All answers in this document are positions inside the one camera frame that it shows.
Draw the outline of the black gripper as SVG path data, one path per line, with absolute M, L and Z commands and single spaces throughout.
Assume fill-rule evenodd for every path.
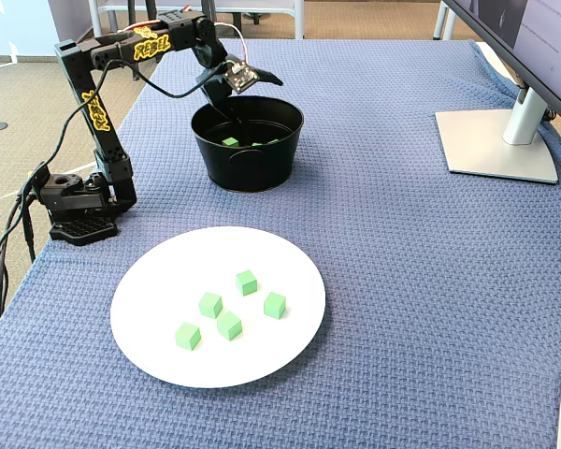
M 226 72 L 227 51 L 219 40 L 197 42 L 194 47 L 194 56 L 199 64 L 204 67 L 203 72 L 196 78 L 197 86 L 208 102 L 220 112 L 229 122 L 243 124 L 237 113 L 231 107 L 228 98 L 232 89 L 223 79 Z M 271 72 L 255 68 L 257 83 L 269 83 L 282 86 L 283 81 Z

